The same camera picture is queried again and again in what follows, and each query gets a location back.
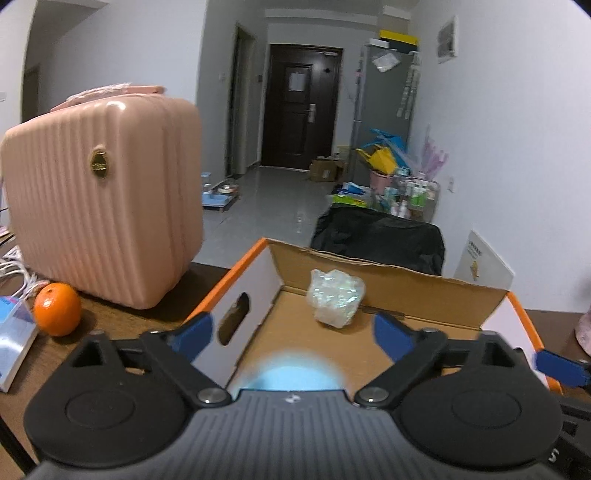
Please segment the red cardboard pumpkin box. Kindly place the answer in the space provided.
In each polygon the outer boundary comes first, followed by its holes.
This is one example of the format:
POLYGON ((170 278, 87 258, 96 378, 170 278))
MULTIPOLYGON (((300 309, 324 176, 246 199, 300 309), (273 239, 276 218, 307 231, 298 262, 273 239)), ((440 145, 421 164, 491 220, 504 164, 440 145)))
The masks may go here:
POLYGON ((505 290, 418 273, 402 267, 348 259, 271 239, 256 243, 195 308, 211 314, 214 327, 239 298, 249 311, 228 343, 213 336, 192 362, 221 386, 238 385, 280 355, 304 354, 337 373, 353 394, 391 366, 377 345, 373 317, 401 317, 414 329, 434 327, 453 339, 472 340, 483 330, 499 333, 523 350, 528 363, 543 342, 517 297, 505 290), (308 304, 314 270, 339 270, 366 285, 352 322, 334 329, 315 320, 308 304))

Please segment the orange fruit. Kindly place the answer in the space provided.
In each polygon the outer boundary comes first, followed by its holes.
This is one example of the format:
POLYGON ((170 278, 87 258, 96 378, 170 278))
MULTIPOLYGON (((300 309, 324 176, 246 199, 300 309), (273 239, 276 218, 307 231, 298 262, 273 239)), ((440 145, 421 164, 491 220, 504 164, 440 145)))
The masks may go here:
POLYGON ((41 331, 52 337, 71 334, 81 319, 81 301, 68 284, 54 282, 43 287, 33 304, 33 317, 41 331))

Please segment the crinkled clear plastic bag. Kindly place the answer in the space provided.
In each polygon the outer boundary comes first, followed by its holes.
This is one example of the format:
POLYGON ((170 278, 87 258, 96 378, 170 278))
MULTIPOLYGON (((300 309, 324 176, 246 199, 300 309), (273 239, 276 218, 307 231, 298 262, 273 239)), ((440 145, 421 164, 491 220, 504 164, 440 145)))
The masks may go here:
POLYGON ((341 270, 311 270, 307 301, 315 320, 335 329, 348 326, 366 294, 366 285, 359 277, 341 270))

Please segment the white paper bag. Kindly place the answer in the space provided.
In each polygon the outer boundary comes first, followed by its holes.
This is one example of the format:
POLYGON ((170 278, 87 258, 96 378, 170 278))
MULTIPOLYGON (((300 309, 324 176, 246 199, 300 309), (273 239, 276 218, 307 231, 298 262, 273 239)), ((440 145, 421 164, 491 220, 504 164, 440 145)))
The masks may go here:
POLYGON ((514 271, 474 230, 468 235, 454 278, 477 286, 509 290, 514 271))

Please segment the dark entrance door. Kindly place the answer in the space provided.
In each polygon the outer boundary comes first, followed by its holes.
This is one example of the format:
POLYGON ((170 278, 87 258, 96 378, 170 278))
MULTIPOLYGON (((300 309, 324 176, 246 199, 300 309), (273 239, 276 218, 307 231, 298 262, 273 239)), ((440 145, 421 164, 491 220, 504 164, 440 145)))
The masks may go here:
POLYGON ((308 170, 331 155, 341 73, 342 49, 270 46, 260 164, 308 170))

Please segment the yellow bag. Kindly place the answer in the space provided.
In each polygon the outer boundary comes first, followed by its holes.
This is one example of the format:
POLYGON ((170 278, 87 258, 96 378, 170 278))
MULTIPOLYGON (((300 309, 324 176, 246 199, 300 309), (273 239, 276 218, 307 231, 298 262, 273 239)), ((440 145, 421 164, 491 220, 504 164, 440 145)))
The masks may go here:
POLYGON ((397 162, 389 147, 370 145, 370 147, 356 148, 363 161, 373 171, 385 176, 392 176, 397 169, 397 162))

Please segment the pink textured vase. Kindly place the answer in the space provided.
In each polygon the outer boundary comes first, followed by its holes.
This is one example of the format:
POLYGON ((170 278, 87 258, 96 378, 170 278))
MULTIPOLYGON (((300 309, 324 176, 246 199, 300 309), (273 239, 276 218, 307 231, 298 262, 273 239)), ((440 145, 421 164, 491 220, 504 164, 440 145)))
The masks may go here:
POLYGON ((591 308, 579 319, 575 327, 575 338, 581 349, 591 356, 591 308))

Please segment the light blue plush toy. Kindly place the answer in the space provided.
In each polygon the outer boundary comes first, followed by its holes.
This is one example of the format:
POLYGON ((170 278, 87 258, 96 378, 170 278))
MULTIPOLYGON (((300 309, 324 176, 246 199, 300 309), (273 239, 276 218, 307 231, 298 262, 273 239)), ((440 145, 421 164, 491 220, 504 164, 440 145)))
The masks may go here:
POLYGON ((331 362, 304 352, 266 357, 239 382, 242 389, 263 391, 342 390, 345 379, 331 362))

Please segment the cardboard box on floor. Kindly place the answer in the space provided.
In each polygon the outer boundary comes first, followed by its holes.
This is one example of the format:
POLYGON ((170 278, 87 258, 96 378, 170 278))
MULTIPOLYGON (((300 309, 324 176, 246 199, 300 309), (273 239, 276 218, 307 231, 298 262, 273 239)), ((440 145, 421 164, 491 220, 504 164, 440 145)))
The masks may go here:
POLYGON ((341 160, 315 159, 308 170, 308 179, 314 182, 338 182, 344 170, 345 164, 341 160))

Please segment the pink ribbed suitcase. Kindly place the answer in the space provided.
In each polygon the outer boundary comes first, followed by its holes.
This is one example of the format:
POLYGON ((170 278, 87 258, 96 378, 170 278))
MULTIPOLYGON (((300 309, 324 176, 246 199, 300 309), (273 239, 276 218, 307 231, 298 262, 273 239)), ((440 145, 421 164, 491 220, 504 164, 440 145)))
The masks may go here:
POLYGON ((79 101, 9 129, 11 229, 34 272, 149 309, 199 251, 200 120, 154 88, 79 101))

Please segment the grey refrigerator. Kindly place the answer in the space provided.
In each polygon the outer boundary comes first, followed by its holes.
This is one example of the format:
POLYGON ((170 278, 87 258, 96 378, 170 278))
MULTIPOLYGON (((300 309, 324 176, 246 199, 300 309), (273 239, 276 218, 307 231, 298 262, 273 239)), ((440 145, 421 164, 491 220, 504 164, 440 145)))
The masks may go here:
POLYGON ((353 182, 370 182, 369 167, 356 150, 374 140, 376 129, 408 140, 418 81, 417 45, 376 39, 363 45, 349 143, 348 178, 353 182))

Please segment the black chair back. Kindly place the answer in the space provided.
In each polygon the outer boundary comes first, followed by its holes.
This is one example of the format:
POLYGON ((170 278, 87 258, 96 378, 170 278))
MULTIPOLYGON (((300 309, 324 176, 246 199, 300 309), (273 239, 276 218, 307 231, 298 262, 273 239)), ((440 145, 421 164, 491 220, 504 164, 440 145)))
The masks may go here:
POLYGON ((311 249, 440 276, 445 244, 432 224, 334 204, 318 218, 311 249))

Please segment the blue wet wipes pack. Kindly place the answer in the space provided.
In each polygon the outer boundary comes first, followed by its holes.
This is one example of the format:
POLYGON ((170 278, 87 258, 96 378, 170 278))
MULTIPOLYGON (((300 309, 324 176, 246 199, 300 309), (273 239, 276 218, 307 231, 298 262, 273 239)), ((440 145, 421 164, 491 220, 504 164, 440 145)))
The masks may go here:
POLYGON ((7 393, 38 334, 38 328, 23 300, 2 296, 0 308, 0 390, 7 393))

